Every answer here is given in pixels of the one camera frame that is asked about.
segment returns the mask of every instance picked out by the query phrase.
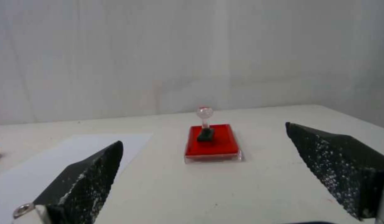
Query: white paper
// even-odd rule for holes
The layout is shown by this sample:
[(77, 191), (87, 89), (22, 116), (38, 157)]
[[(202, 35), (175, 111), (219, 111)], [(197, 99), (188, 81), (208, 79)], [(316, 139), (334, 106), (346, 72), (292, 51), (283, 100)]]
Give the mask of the white paper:
[(117, 178), (151, 136), (150, 133), (75, 135), (1, 174), (0, 224), (11, 223), (13, 211), (33, 202), (65, 167), (121, 141), (124, 152)]

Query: white wall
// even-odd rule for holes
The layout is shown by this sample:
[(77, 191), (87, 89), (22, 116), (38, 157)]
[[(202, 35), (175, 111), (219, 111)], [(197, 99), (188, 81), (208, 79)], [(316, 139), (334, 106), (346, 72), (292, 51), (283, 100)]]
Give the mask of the white wall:
[(0, 0), (0, 124), (316, 103), (384, 126), (383, 47), (384, 0)]

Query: white tabletop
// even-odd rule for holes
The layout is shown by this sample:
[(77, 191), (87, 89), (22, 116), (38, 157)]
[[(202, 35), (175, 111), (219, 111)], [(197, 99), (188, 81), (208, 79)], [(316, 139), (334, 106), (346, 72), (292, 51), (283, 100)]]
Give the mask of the white tabletop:
[(193, 113), (0, 126), (0, 173), (73, 134), (154, 133), (113, 185), (100, 223), (360, 223), (309, 171), (285, 122), (352, 135), (384, 154), (384, 129), (323, 106), (216, 111), (245, 161), (184, 164)]

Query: metal bolt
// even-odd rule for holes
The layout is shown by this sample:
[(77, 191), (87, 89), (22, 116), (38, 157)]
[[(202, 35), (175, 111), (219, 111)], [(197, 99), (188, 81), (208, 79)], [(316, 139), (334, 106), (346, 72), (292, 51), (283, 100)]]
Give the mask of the metal bolt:
[(33, 203), (27, 203), (19, 206), (17, 209), (15, 209), (14, 213), (12, 216), (14, 219), (19, 218), (23, 216), (24, 214), (32, 211), (34, 209), (34, 204)]

